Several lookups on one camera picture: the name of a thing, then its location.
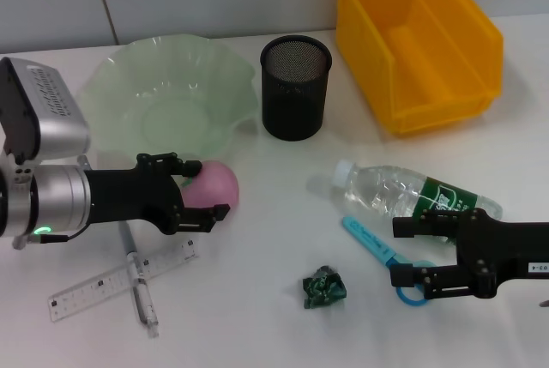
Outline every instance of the yellow plastic bin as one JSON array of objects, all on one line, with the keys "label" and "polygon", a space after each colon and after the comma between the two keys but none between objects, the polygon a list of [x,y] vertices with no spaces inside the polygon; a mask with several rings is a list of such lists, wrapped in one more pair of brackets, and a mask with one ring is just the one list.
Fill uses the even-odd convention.
[{"label": "yellow plastic bin", "polygon": [[337,45],[387,130],[481,114],[501,93],[504,39],[473,0],[338,0]]}]

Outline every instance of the pink ball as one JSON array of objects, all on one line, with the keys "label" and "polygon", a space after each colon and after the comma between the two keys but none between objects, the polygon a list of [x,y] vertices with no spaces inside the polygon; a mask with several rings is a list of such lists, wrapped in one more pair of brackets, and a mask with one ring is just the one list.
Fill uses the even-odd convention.
[{"label": "pink ball", "polygon": [[238,181],[231,168],[217,160],[202,163],[202,170],[189,185],[181,189],[187,208],[208,208],[228,203],[231,209],[238,205]]}]

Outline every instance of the black mesh pencil holder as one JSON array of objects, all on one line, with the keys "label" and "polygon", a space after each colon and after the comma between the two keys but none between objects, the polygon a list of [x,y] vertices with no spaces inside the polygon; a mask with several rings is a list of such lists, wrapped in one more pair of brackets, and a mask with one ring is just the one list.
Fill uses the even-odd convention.
[{"label": "black mesh pencil holder", "polygon": [[272,135],[300,141],[315,135],[323,124],[329,50],[307,36],[283,36],[261,53],[262,119]]}]

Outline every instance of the clear plastic ruler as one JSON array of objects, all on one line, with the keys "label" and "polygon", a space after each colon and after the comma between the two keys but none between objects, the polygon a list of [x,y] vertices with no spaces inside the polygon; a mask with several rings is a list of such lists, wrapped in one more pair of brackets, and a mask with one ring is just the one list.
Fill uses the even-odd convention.
[{"label": "clear plastic ruler", "polygon": [[[191,239],[167,250],[143,257],[142,269],[145,280],[148,281],[196,257],[195,246]],[[51,320],[57,322],[70,317],[130,289],[128,267],[122,265],[60,293],[51,295],[48,298]]]}]

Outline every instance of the white table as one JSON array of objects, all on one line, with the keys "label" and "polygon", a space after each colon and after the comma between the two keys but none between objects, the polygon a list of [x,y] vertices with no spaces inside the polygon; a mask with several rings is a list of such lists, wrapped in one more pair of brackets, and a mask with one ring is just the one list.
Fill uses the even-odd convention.
[{"label": "white table", "polygon": [[[404,305],[389,273],[339,225],[322,180],[339,158],[393,164],[491,196],[506,220],[549,220],[549,15],[496,18],[506,41],[504,94],[482,118],[401,140],[383,133],[333,32],[308,33],[334,56],[322,129],[304,142],[269,136],[261,119],[238,129],[223,160],[241,203],[197,240],[200,258],[150,283],[160,338],[149,340],[129,294],[51,323],[50,294],[119,265],[115,228],[94,226],[68,244],[11,249],[0,241],[0,364],[6,367],[539,367],[549,359],[549,281],[505,283],[492,300]],[[223,42],[256,66],[273,36]],[[72,92],[117,47],[17,54],[60,70]],[[142,253],[173,244],[132,224]],[[452,249],[393,240],[412,259],[452,263]],[[337,267],[348,298],[303,309],[299,282]]]}]

